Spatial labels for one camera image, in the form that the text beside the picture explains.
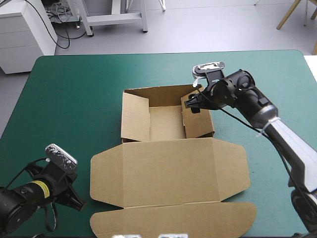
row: open cardboard box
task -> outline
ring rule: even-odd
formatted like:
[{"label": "open cardboard box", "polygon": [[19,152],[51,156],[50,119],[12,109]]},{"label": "open cardboard box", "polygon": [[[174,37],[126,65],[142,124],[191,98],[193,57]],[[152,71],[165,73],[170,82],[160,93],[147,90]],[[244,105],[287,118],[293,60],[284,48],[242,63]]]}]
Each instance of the open cardboard box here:
[{"label": "open cardboard box", "polygon": [[253,224],[254,204],[222,202],[250,186],[245,150],[211,138],[209,111],[192,114],[184,106],[192,91],[124,91],[121,137],[132,142],[92,158],[90,190],[94,200],[124,209],[91,217],[98,238],[237,238]]},{"label": "open cardboard box", "polygon": [[212,137],[208,110],[193,114],[185,101],[193,85],[126,89],[122,98],[122,142]]},{"label": "open cardboard box", "polygon": [[124,209],[94,214],[91,227],[98,238],[237,238],[256,208],[221,201],[249,185],[242,146],[214,138],[123,143],[92,158],[90,195]]}]

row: white cabinet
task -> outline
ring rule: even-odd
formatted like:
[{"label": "white cabinet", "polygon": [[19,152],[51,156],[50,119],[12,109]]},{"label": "white cabinet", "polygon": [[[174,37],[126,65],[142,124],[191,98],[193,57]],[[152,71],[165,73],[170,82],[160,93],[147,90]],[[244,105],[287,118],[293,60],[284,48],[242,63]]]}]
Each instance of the white cabinet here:
[{"label": "white cabinet", "polygon": [[[50,34],[57,35],[40,0],[29,0],[38,10]],[[23,0],[0,7],[0,67],[5,73],[28,72],[40,56],[52,56],[56,44],[36,11]]]}]

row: gray floor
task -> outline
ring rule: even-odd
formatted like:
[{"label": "gray floor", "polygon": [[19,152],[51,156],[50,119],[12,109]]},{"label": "gray floor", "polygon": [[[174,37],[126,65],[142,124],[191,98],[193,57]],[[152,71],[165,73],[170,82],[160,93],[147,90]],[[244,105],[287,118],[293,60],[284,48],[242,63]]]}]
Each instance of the gray floor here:
[{"label": "gray floor", "polygon": [[[109,0],[87,0],[91,15],[108,13]],[[158,0],[147,0],[149,32],[140,23],[94,28],[94,37],[72,40],[57,55],[133,54],[297,49],[310,55],[317,39],[317,21],[304,23],[305,1],[281,30],[276,26],[293,0],[166,0],[162,12]],[[131,10],[138,9],[138,1]],[[315,6],[309,4],[309,16]],[[71,36],[84,30],[68,25]],[[63,34],[63,29],[56,30]],[[59,40],[66,45],[66,40]],[[7,124],[27,73],[5,75],[0,70],[0,136]]]}]

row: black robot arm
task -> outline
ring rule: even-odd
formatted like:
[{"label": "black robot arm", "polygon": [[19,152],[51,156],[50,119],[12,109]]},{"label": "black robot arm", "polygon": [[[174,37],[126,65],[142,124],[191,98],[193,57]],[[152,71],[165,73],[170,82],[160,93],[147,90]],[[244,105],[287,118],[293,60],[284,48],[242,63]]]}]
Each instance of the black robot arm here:
[{"label": "black robot arm", "polygon": [[[33,181],[12,190],[8,189],[12,181],[7,187],[0,187],[0,237],[14,232],[40,208],[44,208],[47,216],[49,204],[55,216],[55,203],[78,211],[84,206],[85,201],[72,187],[77,178],[77,160],[55,144],[46,147],[46,155],[48,158],[31,162],[22,170],[27,171]],[[40,160],[46,160],[48,164],[38,166],[36,162]],[[56,217],[53,228],[48,222],[46,226],[48,231],[54,231]]]},{"label": "black robot arm", "polygon": [[292,203],[307,230],[317,232],[317,152],[287,127],[278,117],[277,107],[256,87],[253,77],[239,70],[227,77],[223,75],[223,62],[195,66],[193,76],[207,79],[204,91],[190,95],[185,102],[193,113],[200,109],[223,110],[236,108],[251,124],[261,129],[278,150],[283,161],[291,166],[289,186]]}]

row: green table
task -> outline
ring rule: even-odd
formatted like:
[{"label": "green table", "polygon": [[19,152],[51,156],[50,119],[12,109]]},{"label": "green table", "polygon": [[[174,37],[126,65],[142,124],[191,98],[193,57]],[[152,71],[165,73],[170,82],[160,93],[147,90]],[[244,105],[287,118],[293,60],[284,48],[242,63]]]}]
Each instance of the green table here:
[{"label": "green table", "polygon": [[[258,51],[149,55],[41,57],[27,80],[0,140],[0,181],[7,182],[28,162],[56,143],[79,162],[74,186],[88,201],[82,212],[58,206],[60,226],[51,236],[92,236],[95,212],[116,209],[89,196],[90,159],[120,144],[121,97],[126,88],[190,84],[194,65],[224,61],[226,75],[242,68],[279,108],[280,117],[317,148],[317,84],[298,51]],[[236,110],[227,108],[236,116]],[[257,218],[247,236],[290,236],[305,232],[294,211],[288,176],[273,146],[228,117],[213,112],[215,138],[243,145],[248,154],[251,187],[228,201],[251,201]],[[23,175],[13,186],[29,181]],[[48,234],[44,213],[37,212],[14,233]]]}]

